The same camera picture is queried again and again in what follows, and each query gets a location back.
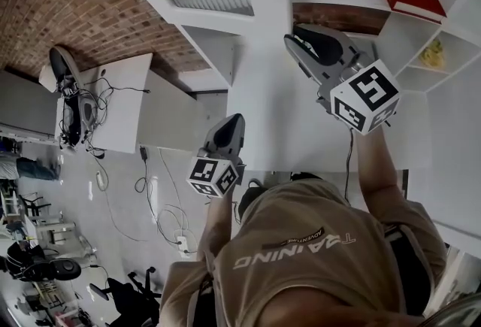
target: white wall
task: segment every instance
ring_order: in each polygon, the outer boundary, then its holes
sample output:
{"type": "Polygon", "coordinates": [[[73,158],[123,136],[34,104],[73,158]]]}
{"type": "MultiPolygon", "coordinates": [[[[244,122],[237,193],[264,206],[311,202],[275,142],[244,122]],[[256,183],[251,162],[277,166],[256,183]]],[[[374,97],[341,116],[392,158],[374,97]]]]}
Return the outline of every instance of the white wall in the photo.
{"type": "MultiPolygon", "coordinates": [[[[481,239],[480,86],[478,59],[428,94],[432,168],[424,204],[434,220],[466,232],[473,244],[481,239]]],[[[441,234],[448,243],[462,242],[459,232],[441,234]]]]}
{"type": "Polygon", "coordinates": [[[53,135],[57,93],[42,85],[0,71],[0,123],[53,135]]]}

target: red brick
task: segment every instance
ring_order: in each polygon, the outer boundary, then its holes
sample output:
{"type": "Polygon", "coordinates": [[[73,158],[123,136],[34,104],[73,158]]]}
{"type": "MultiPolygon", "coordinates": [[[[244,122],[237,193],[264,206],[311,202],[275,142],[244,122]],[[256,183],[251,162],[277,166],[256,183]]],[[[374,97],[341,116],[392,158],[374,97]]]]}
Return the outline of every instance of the red brick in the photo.
{"type": "Polygon", "coordinates": [[[70,47],[82,69],[151,52],[159,73],[207,68],[145,0],[0,0],[0,65],[38,76],[53,44],[70,47]]]}

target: floor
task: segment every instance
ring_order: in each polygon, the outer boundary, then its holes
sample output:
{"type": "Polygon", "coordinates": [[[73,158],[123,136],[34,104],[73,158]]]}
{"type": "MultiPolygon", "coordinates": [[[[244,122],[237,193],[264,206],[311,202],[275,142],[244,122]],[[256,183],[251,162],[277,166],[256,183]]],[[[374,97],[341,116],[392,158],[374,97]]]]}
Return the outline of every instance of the floor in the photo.
{"type": "MultiPolygon", "coordinates": [[[[157,270],[153,282],[159,290],[162,289],[170,264],[182,258],[177,248],[159,234],[147,203],[147,193],[137,193],[134,190],[135,182],[145,173],[140,153],[108,152],[99,161],[108,174],[107,195],[97,187],[95,175],[101,168],[88,153],[79,152],[72,156],[55,147],[24,144],[23,155],[30,159],[40,159],[44,163],[56,161],[63,156],[63,165],[61,181],[20,179],[20,194],[38,192],[45,197],[45,202],[52,204],[50,214],[61,211],[67,221],[75,222],[78,232],[96,250],[98,264],[105,267],[110,277],[128,281],[126,275],[130,271],[144,273],[153,266],[157,270]]],[[[184,222],[184,228],[188,228],[188,231],[183,234],[187,237],[189,250],[196,251],[207,215],[207,199],[196,194],[185,181],[192,154],[151,148],[148,149],[148,155],[148,175],[150,181],[156,181],[154,186],[157,185],[152,190],[153,212],[159,213],[163,232],[170,239],[180,234],[179,229],[184,222]],[[181,211],[169,205],[182,208],[186,217],[182,220],[181,211]]],[[[343,193],[346,174],[319,176],[330,180],[343,193]]],[[[246,171],[242,186],[237,186],[234,191],[235,201],[240,200],[249,179],[253,177],[272,186],[287,181],[289,173],[246,171]]],[[[351,174],[349,179],[348,197],[355,207],[365,207],[355,174],[351,174]]],[[[234,223],[233,235],[237,231],[238,224],[234,223]]],[[[61,283],[65,296],[74,303],[78,302],[90,314],[93,322],[99,325],[112,322],[118,316],[112,301],[93,297],[89,291],[89,283],[104,288],[105,279],[106,275],[100,268],[86,268],[76,280],[61,283]]],[[[17,295],[7,294],[13,299],[17,295]]]]}

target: wire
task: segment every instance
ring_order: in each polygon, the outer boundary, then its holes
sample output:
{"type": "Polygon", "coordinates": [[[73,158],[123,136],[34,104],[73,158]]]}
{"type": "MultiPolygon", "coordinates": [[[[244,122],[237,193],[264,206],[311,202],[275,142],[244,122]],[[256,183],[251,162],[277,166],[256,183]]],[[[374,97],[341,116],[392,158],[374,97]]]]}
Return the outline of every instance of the wire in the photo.
{"type": "Polygon", "coordinates": [[[103,193],[105,194],[105,199],[107,200],[108,211],[109,211],[109,213],[110,213],[110,218],[112,219],[112,224],[113,224],[113,226],[115,227],[115,229],[116,229],[119,233],[121,233],[122,235],[124,235],[126,238],[128,238],[128,239],[130,239],[130,240],[132,240],[132,241],[137,241],[137,242],[139,242],[139,243],[146,243],[146,242],[148,242],[147,240],[139,240],[139,239],[133,238],[133,237],[131,237],[131,236],[128,236],[128,235],[126,235],[125,233],[123,233],[123,232],[119,229],[119,227],[117,227],[117,224],[115,223],[115,220],[113,219],[112,210],[110,209],[110,203],[109,203],[109,201],[108,201],[107,191],[103,191],[103,193]]]}
{"type": "Polygon", "coordinates": [[[149,190],[148,170],[147,170],[147,161],[146,160],[144,160],[144,164],[145,164],[145,175],[135,182],[134,189],[137,193],[144,193],[144,192],[147,191],[147,203],[149,204],[149,209],[150,209],[150,212],[152,213],[153,219],[156,221],[157,229],[159,230],[160,234],[165,239],[165,241],[167,241],[170,245],[177,246],[177,245],[179,245],[180,242],[172,241],[169,238],[167,238],[167,236],[165,236],[165,233],[164,233],[162,227],[160,226],[159,219],[157,218],[156,214],[153,211],[152,202],[150,201],[150,192],[149,192],[150,190],[149,190]],[[139,189],[138,184],[141,183],[141,182],[143,182],[144,184],[139,189]]]}
{"type": "Polygon", "coordinates": [[[149,89],[135,89],[135,88],[131,88],[131,87],[116,88],[115,86],[111,86],[111,84],[108,82],[108,80],[107,80],[105,77],[100,77],[100,78],[98,78],[97,80],[92,81],[91,83],[86,83],[85,85],[90,85],[90,84],[93,84],[93,83],[97,83],[97,82],[99,82],[100,80],[105,81],[110,89],[115,89],[115,90],[131,89],[131,90],[135,90],[135,91],[137,91],[137,92],[150,93],[150,90],[149,90],[149,89]]]}
{"type": "Polygon", "coordinates": [[[168,169],[167,163],[165,162],[164,158],[162,157],[162,151],[160,150],[160,148],[159,148],[159,155],[160,155],[160,159],[162,160],[162,163],[164,164],[165,170],[168,173],[168,176],[171,178],[172,186],[174,187],[175,195],[177,197],[177,201],[179,202],[180,210],[183,212],[182,203],[180,203],[179,191],[177,190],[177,186],[175,185],[174,179],[172,178],[172,174],[168,169]]]}
{"type": "Polygon", "coordinates": [[[347,154],[347,159],[346,159],[346,187],[344,188],[344,198],[348,203],[349,203],[349,200],[347,198],[347,188],[349,185],[349,169],[351,164],[352,149],[354,147],[354,133],[352,132],[352,128],[349,128],[349,133],[351,134],[351,141],[349,144],[349,153],[347,154]]]}
{"type": "Polygon", "coordinates": [[[135,182],[135,185],[134,185],[134,189],[137,193],[143,193],[146,191],[147,189],[147,202],[149,204],[149,208],[150,208],[150,212],[152,213],[152,216],[153,216],[153,219],[155,220],[156,222],[156,225],[157,225],[157,229],[159,231],[159,233],[162,235],[162,237],[165,239],[165,241],[167,241],[169,243],[169,245],[171,247],[173,247],[174,249],[177,249],[178,246],[180,245],[180,242],[179,241],[172,241],[170,240],[169,238],[166,237],[165,235],[165,232],[164,232],[164,229],[162,228],[161,226],[161,223],[160,223],[160,217],[162,216],[162,214],[164,213],[169,213],[173,218],[175,218],[175,221],[177,222],[179,228],[178,229],[175,229],[174,230],[174,240],[177,239],[177,235],[176,233],[180,232],[180,235],[183,236],[183,233],[184,232],[190,232],[190,234],[193,236],[193,239],[194,239],[194,242],[195,242],[195,250],[194,251],[191,251],[191,250],[184,250],[184,253],[186,254],[190,254],[190,253],[197,253],[197,249],[198,249],[198,242],[197,242],[197,238],[195,237],[195,234],[194,232],[192,232],[190,229],[189,229],[189,218],[187,216],[187,213],[185,212],[185,210],[182,208],[182,203],[180,202],[180,197],[179,197],[179,192],[177,190],[177,186],[174,182],[174,178],[172,177],[172,174],[167,166],[167,163],[165,162],[164,158],[162,157],[162,151],[159,150],[159,155],[160,155],[160,159],[162,160],[162,163],[164,164],[164,167],[165,167],[165,170],[167,171],[170,179],[171,179],[171,182],[172,182],[172,186],[174,187],[174,190],[175,190],[175,194],[176,194],[176,197],[177,197],[177,201],[179,202],[179,207],[176,206],[176,205],[172,205],[172,204],[164,204],[164,207],[160,210],[159,212],[159,215],[156,216],[156,214],[154,213],[153,211],[153,208],[152,208],[152,202],[151,202],[151,192],[150,192],[150,188],[149,188],[149,179],[148,179],[148,164],[147,164],[147,160],[145,159],[144,160],[144,164],[145,164],[145,175],[141,178],[139,178],[136,182],[135,182]],[[180,211],[180,218],[181,218],[181,221],[179,221],[177,215],[170,209],[167,209],[167,207],[170,207],[170,208],[175,208],[177,210],[180,211]],[[186,227],[184,227],[184,217],[186,219],[186,227]]]}
{"type": "Polygon", "coordinates": [[[93,159],[97,162],[98,166],[102,169],[102,171],[103,171],[104,174],[105,174],[105,179],[107,180],[106,185],[105,185],[105,188],[102,188],[102,187],[100,187],[100,184],[98,183],[98,179],[95,179],[95,181],[97,182],[98,190],[100,190],[100,192],[103,192],[104,195],[105,195],[105,200],[107,201],[107,207],[108,207],[108,211],[109,211],[109,213],[110,213],[110,219],[112,220],[113,226],[115,227],[115,229],[116,229],[119,233],[121,233],[121,234],[124,235],[126,238],[128,238],[128,239],[130,239],[130,240],[132,240],[132,241],[138,241],[139,243],[145,243],[145,242],[147,242],[147,240],[138,240],[138,239],[136,239],[136,238],[133,238],[132,236],[128,236],[127,234],[125,234],[124,232],[122,232],[122,231],[119,229],[119,227],[117,226],[117,224],[115,223],[115,220],[113,219],[112,210],[110,209],[110,202],[109,202],[109,200],[108,200],[108,194],[107,194],[107,189],[108,189],[108,187],[109,187],[109,185],[110,185],[110,179],[109,179],[109,177],[108,177],[107,170],[104,168],[104,166],[99,162],[99,160],[98,160],[96,157],[94,157],[93,159]]]}
{"type": "Polygon", "coordinates": [[[107,275],[107,279],[105,279],[105,283],[104,283],[104,289],[107,289],[107,282],[110,279],[110,276],[109,276],[107,270],[105,269],[105,267],[103,265],[98,265],[98,264],[92,264],[92,265],[87,265],[85,267],[82,267],[83,270],[86,269],[86,268],[101,268],[101,269],[103,269],[105,271],[105,274],[107,275]]]}
{"type": "Polygon", "coordinates": [[[240,217],[238,216],[239,214],[239,211],[238,211],[238,202],[237,201],[234,201],[234,219],[235,219],[235,222],[240,226],[241,225],[241,219],[240,217]]]}

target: white box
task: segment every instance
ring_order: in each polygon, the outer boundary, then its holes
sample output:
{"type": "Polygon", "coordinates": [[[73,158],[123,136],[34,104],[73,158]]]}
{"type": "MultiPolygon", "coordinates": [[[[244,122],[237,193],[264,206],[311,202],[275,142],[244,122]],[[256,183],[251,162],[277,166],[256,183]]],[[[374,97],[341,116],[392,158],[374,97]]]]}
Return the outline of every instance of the white box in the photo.
{"type": "Polygon", "coordinates": [[[401,87],[378,59],[331,90],[331,112],[366,135],[395,113],[401,87]]]}
{"type": "Polygon", "coordinates": [[[193,157],[187,183],[201,195],[222,198],[238,178],[230,160],[193,157]]]}

